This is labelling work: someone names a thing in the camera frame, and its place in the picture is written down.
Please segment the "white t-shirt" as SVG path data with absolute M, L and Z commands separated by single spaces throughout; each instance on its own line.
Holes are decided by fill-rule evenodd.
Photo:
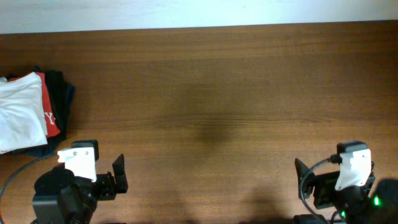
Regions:
M 1 82 L 1 154 L 46 145 L 46 135 L 40 76 Z

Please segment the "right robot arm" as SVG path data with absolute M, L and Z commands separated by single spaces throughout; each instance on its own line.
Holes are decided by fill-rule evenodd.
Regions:
M 294 216 L 294 223 L 397 223 L 397 179 L 380 180 L 371 194 L 376 180 L 372 172 L 363 186 L 337 191 L 338 171 L 314 174 L 314 170 L 324 164 L 326 162 L 322 161 L 309 168 L 295 159 L 298 197 L 310 213 Z M 336 208 L 329 221 L 308 206 L 306 199 L 310 196 L 314 197 L 313 204 L 318 210 Z

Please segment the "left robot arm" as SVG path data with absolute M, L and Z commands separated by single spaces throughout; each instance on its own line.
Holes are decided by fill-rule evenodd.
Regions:
M 33 222 L 89 223 L 99 201 L 114 200 L 128 190 L 123 154 L 112 167 L 113 172 L 98 174 L 95 182 L 75 176 L 64 165 L 55 166 L 40 176 L 34 185 L 32 205 L 36 219 Z

